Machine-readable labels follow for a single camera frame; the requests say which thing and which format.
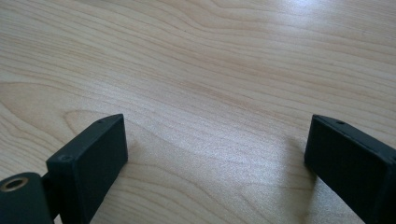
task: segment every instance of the metal grommet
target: metal grommet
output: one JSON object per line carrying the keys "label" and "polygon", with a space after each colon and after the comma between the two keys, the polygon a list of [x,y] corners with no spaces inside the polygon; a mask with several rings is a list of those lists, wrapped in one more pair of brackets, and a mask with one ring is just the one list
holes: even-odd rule
{"label": "metal grommet", "polygon": [[26,177],[23,177],[23,176],[12,178],[12,179],[8,180],[6,183],[4,183],[0,187],[0,190],[3,192],[14,191],[16,189],[20,189],[21,187],[25,186],[28,181],[29,181],[29,179]]}

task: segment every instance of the wooden table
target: wooden table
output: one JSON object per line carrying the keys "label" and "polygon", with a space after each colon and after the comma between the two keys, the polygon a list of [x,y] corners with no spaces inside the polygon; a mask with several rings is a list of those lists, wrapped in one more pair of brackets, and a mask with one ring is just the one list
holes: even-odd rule
{"label": "wooden table", "polygon": [[313,114],[396,147],[396,2],[0,2],[0,178],[123,113],[92,223],[361,223],[304,167]]}

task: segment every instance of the black bracket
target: black bracket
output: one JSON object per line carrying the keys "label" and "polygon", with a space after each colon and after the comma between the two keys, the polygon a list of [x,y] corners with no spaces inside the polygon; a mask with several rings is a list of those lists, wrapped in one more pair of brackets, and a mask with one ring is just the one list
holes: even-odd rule
{"label": "black bracket", "polygon": [[0,223],[89,223],[128,161],[123,115],[99,119],[47,160],[0,182]]}
{"label": "black bracket", "polygon": [[337,119],[314,115],[305,163],[365,223],[396,223],[396,150]]}

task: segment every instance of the light wood surface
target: light wood surface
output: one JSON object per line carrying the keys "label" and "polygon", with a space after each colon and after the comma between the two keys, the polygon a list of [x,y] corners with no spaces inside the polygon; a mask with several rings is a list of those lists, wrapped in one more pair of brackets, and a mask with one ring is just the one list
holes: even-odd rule
{"label": "light wood surface", "polygon": [[361,223],[304,167],[309,124],[396,147],[395,71],[393,0],[1,0],[0,178],[123,113],[92,223]]}

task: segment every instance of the black plastic piece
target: black plastic piece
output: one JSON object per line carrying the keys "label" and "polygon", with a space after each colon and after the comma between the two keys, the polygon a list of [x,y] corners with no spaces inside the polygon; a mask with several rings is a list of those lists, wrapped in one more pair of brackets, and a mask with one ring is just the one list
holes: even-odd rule
{"label": "black plastic piece", "polygon": [[305,163],[365,223],[396,223],[396,150],[337,119],[314,115]]}
{"label": "black plastic piece", "polygon": [[[123,115],[97,120],[47,160],[42,178],[0,182],[0,223],[52,223],[58,214],[63,223],[89,223],[127,161]],[[14,178],[28,184],[7,190]]]}

